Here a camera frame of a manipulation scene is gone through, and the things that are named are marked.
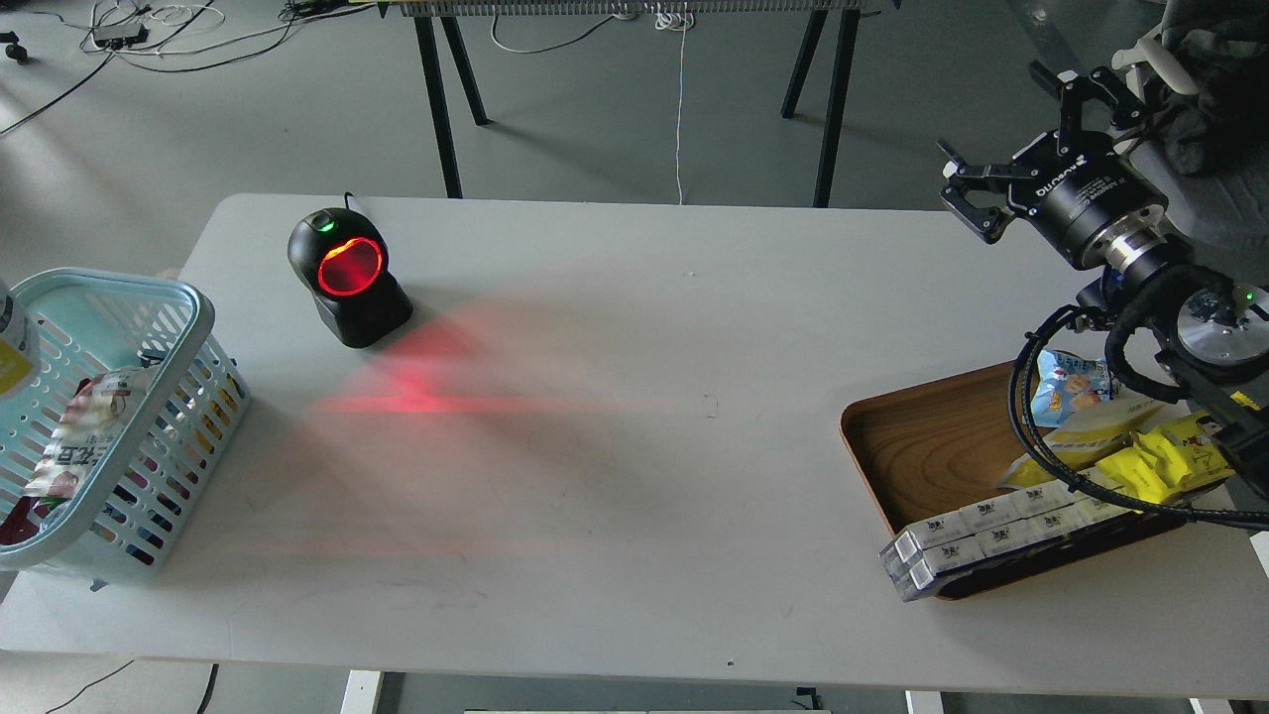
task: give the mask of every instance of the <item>concrete floor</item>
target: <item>concrete floor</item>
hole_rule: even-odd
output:
[[[0,63],[0,126],[96,66],[80,30],[91,4],[0,3],[34,58]],[[270,27],[282,3],[222,0],[220,29],[187,47]],[[971,159],[1005,159],[1056,120],[1028,79],[1036,57],[1060,68],[1108,63],[1154,25],[1142,0],[907,0],[863,22],[850,81],[834,207],[939,209],[945,136]],[[688,203],[806,205],[819,156],[834,25],[799,114],[779,118],[805,16],[703,15],[685,38],[681,180]],[[504,42],[536,47],[594,18],[508,18]],[[499,51],[486,19],[461,22],[495,123],[466,114],[445,81],[466,194],[473,198],[674,203],[680,36],[650,18],[612,22],[544,55]],[[268,38],[239,51],[265,47]],[[201,56],[233,56],[225,48]],[[151,60],[162,67],[183,58]],[[0,271],[18,280],[58,265],[154,274],[179,268],[214,205],[239,191],[444,195],[414,27],[374,13],[305,27],[254,60],[195,74],[115,61],[37,120],[0,137]],[[278,236],[280,249],[286,236]],[[967,250],[980,249],[966,233]],[[1063,299],[1066,295],[1055,295]],[[0,582],[0,592],[4,586]],[[0,652],[0,714],[43,711],[126,659]],[[208,665],[137,662],[63,711],[194,710]],[[346,672],[222,668],[211,711],[338,711]],[[393,678],[387,711],[486,709],[796,709],[768,687]],[[836,711],[902,711],[902,692],[830,691]],[[948,711],[1184,711],[1180,701],[948,695]]]

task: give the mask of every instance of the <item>wooden tray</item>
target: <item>wooden tray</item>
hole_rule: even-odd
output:
[[[983,368],[873,397],[841,413],[841,439],[891,534],[923,519],[1005,493],[995,484],[1023,455],[1005,408],[1010,368],[1010,364]],[[967,597],[1184,523],[1179,517],[1127,514],[1079,531],[1047,550],[953,581],[939,597]]]

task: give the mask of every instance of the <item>light blue basket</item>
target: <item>light blue basket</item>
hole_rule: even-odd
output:
[[[212,303],[189,284],[60,268],[13,288],[39,328],[41,370],[0,402],[0,515],[30,479],[82,379],[165,355],[141,408],[56,523],[0,545],[0,571],[140,582],[171,553],[250,394],[212,336]]]

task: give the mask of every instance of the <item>white table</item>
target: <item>white table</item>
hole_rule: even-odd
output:
[[[1244,534],[901,604],[841,410],[1000,363],[1091,275],[943,213],[371,198],[418,304],[340,346],[236,195],[184,276],[256,402],[148,587],[0,647],[368,670],[1269,698]],[[1096,337],[1089,344],[1095,344]]]

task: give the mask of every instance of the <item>black table leg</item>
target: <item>black table leg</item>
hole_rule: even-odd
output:
[[[820,171],[815,176],[815,200],[811,205],[824,208],[832,191],[832,171],[838,165],[838,140],[841,137],[841,114],[846,108],[846,89],[850,86],[850,63],[855,56],[855,36],[859,33],[859,10],[843,10],[838,30],[838,55],[832,60],[832,85],[829,88],[829,115],[824,122],[824,142],[820,146]]]
[[[431,32],[431,18],[415,18],[414,33],[419,37],[423,80],[428,85],[431,126],[437,129],[437,150],[440,152],[440,172],[445,178],[445,195],[462,198],[463,186],[458,181],[458,159],[454,156],[454,136],[449,129],[449,108],[445,105],[445,85],[440,79],[440,58],[437,56],[437,36]]]
[[[463,82],[463,93],[467,94],[467,105],[472,109],[472,120],[482,127],[489,123],[485,115],[485,103],[480,100],[480,89],[476,88],[476,75],[472,74],[472,63],[467,60],[467,47],[463,44],[463,36],[458,30],[458,20],[452,16],[440,18],[440,27],[445,30],[445,39],[449,42],[449,52],[454,56],[454,65],[458,67],[458,79]]]
[[[802,36],[802,47],[797,51],[793,76],[789,77],[789,88],[784,93],[784,105],[780,107],[780,115],[786,119],[792,119],[793,112],[797,110],[797,100],[802,96],[802,85],[806,84],[806,72],[811,68],[811,58],[815,57],[815,48],[820,44],[820,34],[824,32],[824,20],[827,16],[827,10],[815,10],[806,20],[806,34]]]

